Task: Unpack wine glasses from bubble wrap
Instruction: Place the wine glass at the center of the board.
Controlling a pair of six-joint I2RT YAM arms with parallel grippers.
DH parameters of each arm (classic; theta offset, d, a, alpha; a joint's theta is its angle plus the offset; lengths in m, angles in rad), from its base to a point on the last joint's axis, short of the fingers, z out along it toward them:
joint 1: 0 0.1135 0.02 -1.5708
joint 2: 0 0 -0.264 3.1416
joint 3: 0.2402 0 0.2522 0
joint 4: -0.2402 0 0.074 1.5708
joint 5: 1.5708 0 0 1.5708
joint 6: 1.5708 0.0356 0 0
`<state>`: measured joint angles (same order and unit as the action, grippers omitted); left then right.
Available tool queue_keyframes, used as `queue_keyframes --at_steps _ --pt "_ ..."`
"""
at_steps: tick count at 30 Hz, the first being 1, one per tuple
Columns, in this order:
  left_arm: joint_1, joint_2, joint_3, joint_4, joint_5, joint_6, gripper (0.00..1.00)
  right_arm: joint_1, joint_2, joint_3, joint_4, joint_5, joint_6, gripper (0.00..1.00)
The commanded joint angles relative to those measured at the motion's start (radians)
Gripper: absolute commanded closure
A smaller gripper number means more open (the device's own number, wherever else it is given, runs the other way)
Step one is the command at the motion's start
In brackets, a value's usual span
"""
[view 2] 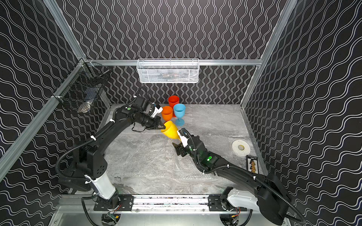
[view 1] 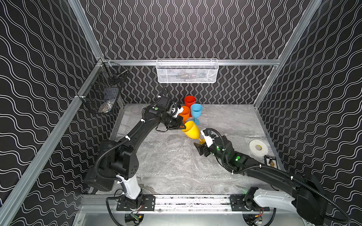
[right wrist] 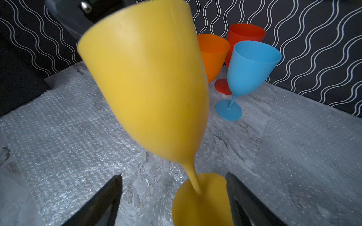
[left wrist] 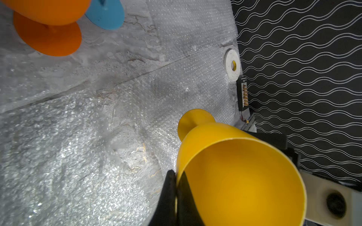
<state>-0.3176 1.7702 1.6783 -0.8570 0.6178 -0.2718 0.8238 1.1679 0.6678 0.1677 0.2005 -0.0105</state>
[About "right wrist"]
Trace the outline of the red wine glass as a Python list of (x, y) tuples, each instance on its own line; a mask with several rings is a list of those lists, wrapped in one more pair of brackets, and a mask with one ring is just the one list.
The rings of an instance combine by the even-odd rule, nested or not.
[[(229, 27), (227, 41), (230, 44), (229, 52), (225, 59), (225, 64), (228, 67), (233, 49), (236, 43), (246, 40), (262, 42), (266, 36), (266, 31), (253, 24), (233, 24)], [(227, 79), (219, 79), (215, 82), (215, 89), (224, 95), (231, 95), (232, 92), (229, 89)]]

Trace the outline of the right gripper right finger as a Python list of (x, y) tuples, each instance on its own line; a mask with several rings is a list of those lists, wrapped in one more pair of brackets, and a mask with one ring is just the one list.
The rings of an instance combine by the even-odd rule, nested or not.
[(227, 193), (235, 226), (286, 226), (234, 174), (226, 174)]

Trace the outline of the blue glass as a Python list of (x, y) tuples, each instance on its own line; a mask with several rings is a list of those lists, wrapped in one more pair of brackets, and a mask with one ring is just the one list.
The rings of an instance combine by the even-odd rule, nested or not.
[(218, 101), (216, 112), (228, 121), (239, 120), (242, 109), (236, 99), (258, 89), (281, 58), (280, 51), (269, 44), (251, 40), (236, 43), (227, 71), (232, 98)]

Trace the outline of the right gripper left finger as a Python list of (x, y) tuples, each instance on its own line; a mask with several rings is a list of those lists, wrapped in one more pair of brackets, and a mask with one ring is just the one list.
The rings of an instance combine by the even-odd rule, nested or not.
[(114, 226), (122, 191), (122, 176), (115, 175), (63, 225)]

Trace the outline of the bubble wrap of orange glass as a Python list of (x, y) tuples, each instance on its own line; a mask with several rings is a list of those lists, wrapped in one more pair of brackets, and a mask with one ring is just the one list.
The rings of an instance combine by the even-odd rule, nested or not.
[(1, 225), (30, 226), (29, 214), (59, 226), (113, 176), (122, 175), (118, 226), (137, 225), (142, 208), (134, 181), (147, 154), (118, 123), (93, 79), (75, 77), (1, 118), (6, 168), (24, 185), (1, 178)]

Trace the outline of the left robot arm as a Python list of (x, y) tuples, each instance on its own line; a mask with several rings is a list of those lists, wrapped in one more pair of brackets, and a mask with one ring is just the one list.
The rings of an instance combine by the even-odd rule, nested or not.
[(1, 1), (1, 115), (49, 89), (46, 78), (80, 62), (81, 36), (134, 1)]

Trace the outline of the yellow glass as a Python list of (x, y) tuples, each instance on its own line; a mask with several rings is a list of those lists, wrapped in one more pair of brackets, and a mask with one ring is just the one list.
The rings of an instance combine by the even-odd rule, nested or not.
[(189, 4), (147, 1), (119, 10), (84, 33), (78, 52), (128, 134), (187, 172), (173, 223), (233, 225), (225, 177), (195, 170), (209, 94)]

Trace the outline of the orange glass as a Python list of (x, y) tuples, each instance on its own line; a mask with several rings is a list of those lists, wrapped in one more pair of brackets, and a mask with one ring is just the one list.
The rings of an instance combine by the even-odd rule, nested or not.
[(229, 42), (214, 34), (199, 34), (197, 36), (203, 57), (208, 83), (219, 75), (230, 49)]

